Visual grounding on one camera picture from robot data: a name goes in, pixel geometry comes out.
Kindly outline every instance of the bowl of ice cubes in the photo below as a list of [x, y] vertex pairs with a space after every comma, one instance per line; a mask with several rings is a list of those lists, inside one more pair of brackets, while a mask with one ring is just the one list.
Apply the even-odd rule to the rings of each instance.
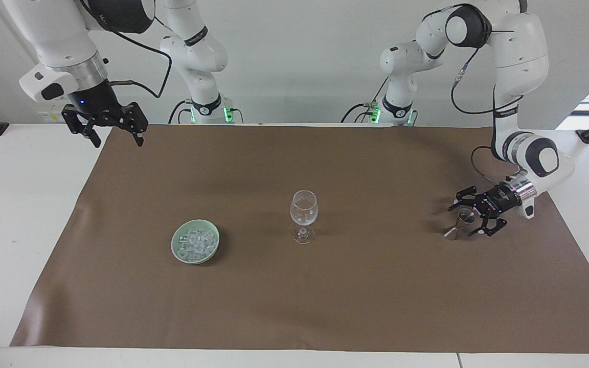
[[174, 257], [188, 265], [200, 265], [215, 255], [219, 231], [209, 221], [192, 220], [182, 224], [172, 236]]

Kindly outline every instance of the glass base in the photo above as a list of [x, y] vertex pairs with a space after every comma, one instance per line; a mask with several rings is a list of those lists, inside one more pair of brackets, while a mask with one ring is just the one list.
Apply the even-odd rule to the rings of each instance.
[[292, 230], [292, 239], [299, 244], [308, 244], [313, 240], [315, 231], [309, 226], [302, 226]]

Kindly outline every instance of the white wall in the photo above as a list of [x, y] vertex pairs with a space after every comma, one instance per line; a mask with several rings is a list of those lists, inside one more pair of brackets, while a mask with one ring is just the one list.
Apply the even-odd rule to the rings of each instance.
[[[220, 90], [248, 122], [337, 122], [351, 105], [372, 99], [385, 77], [378, 67], [381, 51], [413, 39], [421, 17], [435, 2], [199, 0], [199, 6], [211, 33], [229, 49], [229, 67], [218, 75]], [[535, 0], [530, 11], [545, 26], [551, 69], [545, 84], [522, 103], [520, 124], [554, 128], [589, 93], [589, 2]], [[0, 38], [6, 32], [0, 23]], [[155, 24], [133, 37], [157, 47], [166, 34]], [[110, 33], [94, 31], [91, 36], [111, 61], [112, 79], [159, 87], [166, 67], [161, 56]], [[19, 45], [16, 50], [0, 47], [0, 119], [30, 122], [36, 120], [33, 104], [16, 82], [31, 66], [21, 51]], [[418, 75], [419, 125], [490, 124], [490, 117], [462, 115], [449, 102], [455, 74], [470, 51], [451, 48], [444, 66]], [[467, 109], [487, 109], [493, 82], [491, 51], [484, 49], [458, 89], [459, 102]], [[161, 100], [131, 86], [118, 87], [117, 93], [122, 103], [140, 102], [152, 123], [165, 122], [173, 105], [189, 96], [177, 73]]]

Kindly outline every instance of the wine glass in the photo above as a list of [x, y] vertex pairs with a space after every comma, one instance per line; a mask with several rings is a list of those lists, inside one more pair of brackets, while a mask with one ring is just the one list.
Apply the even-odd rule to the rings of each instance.
[[311, 191], [298, 191], [292, 198], [290, 205], [290, 217], [299, 225], [292, 230], [292, 239], [299, 244], [308, 244], [315, 236], [315, 231], [311, 224], [318, 218], [320, 207], [318, 207], [318, 198]]

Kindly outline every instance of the metal jigger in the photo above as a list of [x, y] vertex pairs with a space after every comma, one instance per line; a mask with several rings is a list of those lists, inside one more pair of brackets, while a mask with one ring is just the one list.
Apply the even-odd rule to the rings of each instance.
[[458, 239], [460, 229], [473, 224], [476, 220], [477, 215], [471, 208], [462, 208], [460, 211], [458, 211], [458, 219], [456, 219], [456, 224], [444, 231], [444, 237], [449, 240]]

